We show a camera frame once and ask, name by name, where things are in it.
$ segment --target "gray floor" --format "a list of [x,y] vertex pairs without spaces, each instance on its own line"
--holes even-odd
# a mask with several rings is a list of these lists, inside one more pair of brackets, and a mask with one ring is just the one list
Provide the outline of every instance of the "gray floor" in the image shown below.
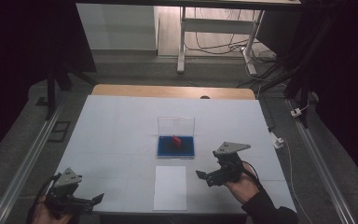
[[[188,59],[186,60],[186,72],[181,76],[176,74],[175,59],[161,59],[155,56],[95,55],[95,60],[98,74],[90,74],[90,76],[102,83],[168,86],[194,86],[196,84],[204,87],[235,88],[238,83],[250,80],[243,73],[243,60]],[[265,65],[258,65],[257,69],[262,71],[266,68]],[[58,118],[58,121],[70,122],[68,133],[62,142],[46,142],[19,199],[7,218],[7,223],[22,223],[25,220],[27,209],[38,189],[48,176],[54,174],[76,126],[81,108],[92,90],[89,84],[76,77],[71,76],[71,78],[75,86],[69,92],[68,99]],[[273,128],[277,136],[284,138],[290,147],[293,181],[291,180],[289,147],[285,145],[285,147],[278,149],[277,155],[292,193],[291,184],[293,182],[298,198],[298,201],[295,200],[295,204],[300,223],[309,223],[299,206],[300,203],[313,223],[341,223],[309,152],[299,135],[295,121],[289,115],[285,99],[282,97],[283,88],[283,85],[278,86],[257,97],[263,108],[268,126]],[[24,107],[18,120],[0,145],[0,199],[43,125],[46,107],[36,106],[35,104],[39,97],[46,97],[46,90],[46,82],[38,83],[30,89],[27,106]],[[60,96],[60,94],[63,94],[63,92],[58,90],[58,95]],[[310,130],[321,148],[345,200],[358,221],[358,169],[339,142],[320,122],[314,112],[314,104],[315,102],[311,101]],[[60,134],[62,133],[52,133],[49,139],[59,140],[63,137]],[[106,219],[106,217],[100,219],[98,215],[82,217],[81,222],[105,223],[106,220],[114,223],[111,222],[112,219]]]

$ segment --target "white paper sheet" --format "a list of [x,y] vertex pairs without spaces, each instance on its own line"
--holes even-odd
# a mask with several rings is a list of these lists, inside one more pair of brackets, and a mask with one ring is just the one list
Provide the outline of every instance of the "white paper sheet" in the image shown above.
[[187,210],[185,166],[156,166],[153,210]]

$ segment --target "black wall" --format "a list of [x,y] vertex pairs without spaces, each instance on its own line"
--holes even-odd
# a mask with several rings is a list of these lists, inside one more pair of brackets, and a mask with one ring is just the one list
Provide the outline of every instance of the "black wall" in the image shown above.
[[0,142],[53,63],[95,72],[76,5],[0,1]]
[[340,12],[310,72],[310,87],[320,98],[317,113],[358,166],[358,1]]

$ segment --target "table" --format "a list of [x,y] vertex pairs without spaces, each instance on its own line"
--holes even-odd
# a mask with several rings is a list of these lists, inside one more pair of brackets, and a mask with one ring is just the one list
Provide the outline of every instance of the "table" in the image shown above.
[[[198,99],[204,94],[212,99]],[[255,167],[277,207],[296,210],[254,98],[249,90],[98,85],[84,105],[57,172],[71,167],[83,175],[76,197],[105,193],[95,212],[243,214],[226,188],[208,188],[195,171],[219,168],[212,151],[223,141],[248,143],[252,148],[239,152],[240,157]],[[161,116],[195,118],[193,160],[157,159]],[[186,210],[153,210],[156,166],[186,167]]]

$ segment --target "transparent plastic box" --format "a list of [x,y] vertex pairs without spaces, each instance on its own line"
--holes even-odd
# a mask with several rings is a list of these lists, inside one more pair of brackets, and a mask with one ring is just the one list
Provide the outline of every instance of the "transparent plastic box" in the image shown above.
[[158,118],[158,158],[194,158],[195,118]]

